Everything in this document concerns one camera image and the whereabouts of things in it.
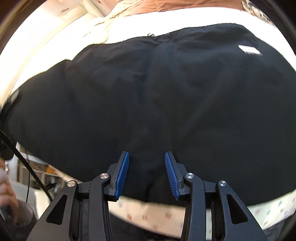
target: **person's fingers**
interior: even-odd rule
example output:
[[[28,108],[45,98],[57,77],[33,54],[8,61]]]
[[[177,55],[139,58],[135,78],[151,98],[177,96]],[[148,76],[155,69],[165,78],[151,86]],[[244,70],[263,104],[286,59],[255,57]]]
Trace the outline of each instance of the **person's fingers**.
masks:
[[[2,158],[0,158],[0,168],[5,170],[5,161]]]
[[[18,218],[19,218],[19,203],[16,199],[16,196],[10,196],[10,207],[11,207],[11,212],[12,212],[12,216],[13,216],[13,221],[15,223],[17,223]]]
[[[5,171],[0,168],[0,183],[9,183],[8,176]]]
[[[13,196],[15,193],[11,188],[11,185],[7,183],[1,183],[0,184],[0,195],[8,194]]]
[[[11,209],[13,221],[17,223],[19,217],[19,204],[15,195],[0,195],[0,207],[9,206]]]

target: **white tag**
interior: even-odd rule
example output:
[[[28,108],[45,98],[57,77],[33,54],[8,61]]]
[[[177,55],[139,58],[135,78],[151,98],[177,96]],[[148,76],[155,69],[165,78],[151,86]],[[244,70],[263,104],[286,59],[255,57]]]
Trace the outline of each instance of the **white tag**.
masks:
[[[245,45],[238,45],[238,47],[247,54],[262,55],[262,53],[254,47],[245,46]]]

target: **black cable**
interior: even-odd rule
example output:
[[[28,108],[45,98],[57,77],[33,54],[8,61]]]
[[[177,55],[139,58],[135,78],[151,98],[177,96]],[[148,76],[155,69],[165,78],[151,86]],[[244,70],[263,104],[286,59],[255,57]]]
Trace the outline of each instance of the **black cable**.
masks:
[[[28,169],[28,171],[31,173],[33,178],[37,181],[39,186],[42,188],[42,190],[48,196],[49,200],[52,202],[52,197],[50,196],[49,192],[45,188],[44,184],[37,177],[36,173],[33,171],[33,169],[30,167],[30,165],[26,162],[26,160],[21,155],[21,153],[15,148],[14,144],[6,137],[6,135],[1,130],[0,130],[0,139],[8,146],[8,148],[16,155],[16,157],[18,159],[20,159],[20,161],[24,164],[24,166]]]
[[[29,163],[29,156],[28,156],[27,149],[25,149],[25,152],[26,152],[26,156],[27,156],[27,162]],[[30,189],[30,173],[29,173],[29,181],[28,181],[28,190],[27,190],[26,203],[28,203],[29,189]]]

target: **black fabric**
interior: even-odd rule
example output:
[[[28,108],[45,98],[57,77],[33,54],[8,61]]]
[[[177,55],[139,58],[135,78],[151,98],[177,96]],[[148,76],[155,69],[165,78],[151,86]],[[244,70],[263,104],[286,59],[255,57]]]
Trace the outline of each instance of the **black fabric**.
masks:
[[[276,241],[280,233],[283,231],[285,220],[276,223],[275,225],[269,227],[268,229],[263,230],[264,234],[267,237],[268,241]]]
[[[180,241],[178,238],[167,237],[139,228],[110,214],[114,241]]]
[[[0,126],[2,126],[2,121],[6,119],[6,114],[11,108],[12,105],[16,103],[18,97],[18,90],[16,90],[0,107]],[[8,146],[0,139],[0,157],[4,160],[10,160],[13,158],[13,151],[8,148]]]
[[[2,128],[81,181],[129,151],[131,198],[177,204],[164,166],[171,150],[253,205],[296,188],[295,80],[284,57],[243,26],[185,28],[86,47],[24,83]]]

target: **white fabric with small print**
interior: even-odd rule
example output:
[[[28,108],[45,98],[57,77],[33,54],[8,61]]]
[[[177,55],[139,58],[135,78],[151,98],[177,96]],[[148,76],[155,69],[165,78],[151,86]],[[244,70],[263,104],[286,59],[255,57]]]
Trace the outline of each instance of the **white fabric with small print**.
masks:
[[[109,212],[140,228],[169,237],[180,238],[185,208],[158,203],[145,203],[121,196],[117,202],[109,202]],[[262,229],[291,216],[296,210],[296,190],[272,201],[249,206]],[[211,240],[211,210],[207,210],[206,240]]]

